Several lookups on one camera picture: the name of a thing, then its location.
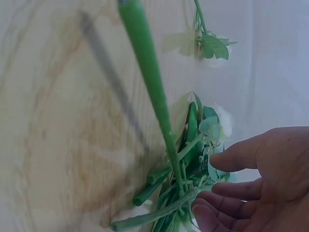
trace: pea plant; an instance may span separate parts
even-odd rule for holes
[[[180,138],[176,138],[171,129],[155,47],[142,4],[139,0],[119,0],[118,10],[140,66],[165,140],[169,160],[148,174],[145,188],[132,202],[135,206],[141,206],[161,187],[156,210],[126,220],[114,221],[110,228],[115,232],[121,232],[153,223],[153,232],[173,232],[179,231],[182,224],[191,232],[195,226],[190,208],[192,201],[201,191],[210,191],[215,183],[227,181],[229,178],[229,173],[222,173],[210,164],[210,156],[224,150],[223,138],[226,136],[216,111],[204,106],[198,95],[193,93],[195,100],[189,104],[183,133]],[[203,22],[202,14],[198,15]],[[202,27],[201,31],[206,32],[204,24]],[[208,41],[207,37],[202,38],[202,41]],[[222,54],[218,49],[213,53],[216,56]]]
[[[201,10],[201,6],[198,0],[194,0],[196,5],[196,16],[195,16],[195,31],[196,31],[196,45],[198,54],[201,59],[223,58],[229,59],[229,51],[227,47],[237,42],[230,41],[226,38],[218,38],[216,34],[206,29],[204,15]]]

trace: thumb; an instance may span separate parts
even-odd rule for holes
[[[224,172],[236,172],[245,168],[256,169],[256,155],[268,136],[261,134],[238,142],[220,154],[211,155],[211,165]]]

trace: wooden surface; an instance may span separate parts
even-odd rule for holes
[[[179,132],[194,7],[143,2]],[[115,0],[0,2],[1,231],[104,231],[163,154]]]

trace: green leaf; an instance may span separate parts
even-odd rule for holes
[[[204,58],[206,58],[206,59],[213,58],[213,51],[212,51],[211,47],[207,43],[205,43],[204,41],[202,41],[202,47],[203,47],[203,51],[204,51]]]
[[[220,122],[219,116],[217,115],[216,111],[211,107],[204,106],[204,116],[206,118],[215,116],[217,117],[217,123]]]
[[[220,125],[216,116],[208,117],[199,125],[199,131],[204,135],[219,141],[220,139]]]
[[[223,58],[228,60],[228,49],[219,39],[211,35],[204,35],[202,41],[204,41],[203,47],[207,44],[217,59]]]
[[[218,38],[218,40],[220,40],[222,43],[224,43],[225,46],[229,46],[231,44],[237,44],[238,43],[238,42],[232,42],[232,41],[230,41],[230,39]]]
[[[199,112],[199,122],[201,122],[203,120],[203,105],[202,105],[201,99],[198,97],[196,93],[194,93],[194,96],[195,96],[195,101],[197,102],[197,108]]]

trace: white backdrop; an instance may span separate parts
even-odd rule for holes
[[[271,128],[309,124],[309,1],[201,1],[207,29],[238,41],[219,69],[200,66],[196,89],[235,120],[229,145]],[[254,171],[238,181],[258,177]]]

